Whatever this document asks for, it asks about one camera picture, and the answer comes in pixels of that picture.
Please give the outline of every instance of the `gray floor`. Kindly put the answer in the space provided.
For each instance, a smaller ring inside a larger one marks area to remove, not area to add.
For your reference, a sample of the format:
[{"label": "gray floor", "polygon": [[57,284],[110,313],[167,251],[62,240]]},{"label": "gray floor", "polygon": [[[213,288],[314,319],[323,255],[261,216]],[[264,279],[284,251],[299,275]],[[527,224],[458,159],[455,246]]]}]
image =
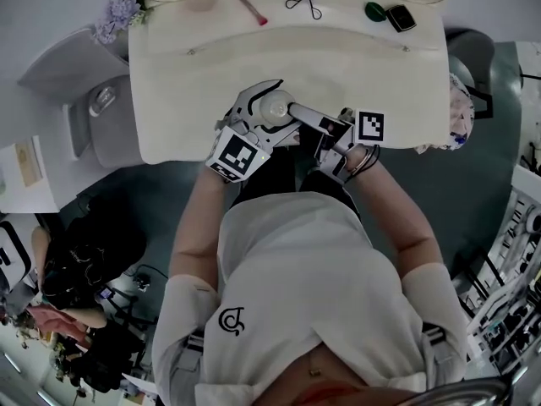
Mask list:
[{"label": "gray floor", "polygon": [[[384,150],[382,163],[428,217],[451,269],[457,252],[488,250],[500,227],[518,155],[521,102],[514,43],[496,45],[491,69],[494,118],[475,122],[458,151]],[[389,243],[356,200],[376,248],[392,257]]]},{"label": "gray floor", "polygon": [[[384,150],[381,155],[381,161],[429,218],[450,268],[458,251],[478,245],[490,247],[511,191],[521,125],[514,44],[497,45],[492,82],[494,118],[477,121],[470,140],[459,151],[430,150],[418,155],[413,150]],[[79,205],[84,206],[88,196],[122,191],[149,240],[140,263],[167,273],[175,229],[198,168],[197,163],[166,162],[118,170],[66,206],[61,218],[68,223],[80,216]],[[229,190],[232,200],[235,188]],[[363,201],[356,202],[374,246],[392,259],[391,247]],[[153,316],[159,311],[165,280],[151,270],[145,273],[152,284],[140,294],[139,314]]]}]

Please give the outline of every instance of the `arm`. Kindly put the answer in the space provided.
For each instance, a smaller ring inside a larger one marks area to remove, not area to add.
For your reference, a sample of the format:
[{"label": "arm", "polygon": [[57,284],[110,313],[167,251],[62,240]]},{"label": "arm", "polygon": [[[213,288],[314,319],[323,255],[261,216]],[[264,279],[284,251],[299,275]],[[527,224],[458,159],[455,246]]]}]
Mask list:
[{"label": "arm", "polygon": [[32,232],[32,250],[36,259],[37,285],[41,290],[45,278],[45,262],[47,248],[51,242],[51,237],[45,228],[36,227]]},{"label": "arm", "polygon": [[62,312],[72,316],[76,321],[80,321],[90,328],[100,329],[107,324],[107,317],[101,307],[67,308],[62,310]]},{"label": "arm", "polygon": [[199,173],[178,225],[169,276],[188,274],[218,288],[216,252],[226,185],[207,167]]},{"label": "arm", "polygon": [[[351,151],[347,155],[348,169],[359,164],[364,155],[365,149]],[[443,262],[428,220],[379,162],[353,181],[398,253],[400,278],[421,265]]]}]

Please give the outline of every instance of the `white chair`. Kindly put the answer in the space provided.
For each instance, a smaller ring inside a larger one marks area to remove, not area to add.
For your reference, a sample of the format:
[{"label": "white chair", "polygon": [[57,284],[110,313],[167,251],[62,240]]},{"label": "white chair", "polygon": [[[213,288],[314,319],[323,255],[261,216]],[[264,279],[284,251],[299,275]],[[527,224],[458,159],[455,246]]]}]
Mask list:
[{"label": "white chair", "polygon": [[84,28],[29,67],[19,84],[63,106],[75,158],[92,144],[103,167],[144,163],[139,152],[128,63]]}]

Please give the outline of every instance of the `purple flower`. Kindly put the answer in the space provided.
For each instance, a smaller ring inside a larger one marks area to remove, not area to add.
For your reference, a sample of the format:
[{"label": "purple flower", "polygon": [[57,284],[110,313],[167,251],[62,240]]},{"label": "purple flower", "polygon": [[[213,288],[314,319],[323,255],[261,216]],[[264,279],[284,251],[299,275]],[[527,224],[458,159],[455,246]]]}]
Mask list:
[{"label": "purple flower", "polygon": [[109,0],[104,17],[96,23],[96,39],[109,44],[117,39],[121,30],[127,30],[133,17],[141,11],[136,0]]}]

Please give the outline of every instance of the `hand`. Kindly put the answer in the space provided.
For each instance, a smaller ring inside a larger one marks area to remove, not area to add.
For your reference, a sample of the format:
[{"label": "hand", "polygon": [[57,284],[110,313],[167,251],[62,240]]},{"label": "hand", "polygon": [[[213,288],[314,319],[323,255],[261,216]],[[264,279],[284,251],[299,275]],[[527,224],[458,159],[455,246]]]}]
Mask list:
[{"label": "hand", "polygon": [[346,170],[348,172],[352,172],[357,165],[361,163],[361,161],[368,155],[368,150],[366,147],[362,145],[357,145],[353,147],[347,154],[346,154]]}]

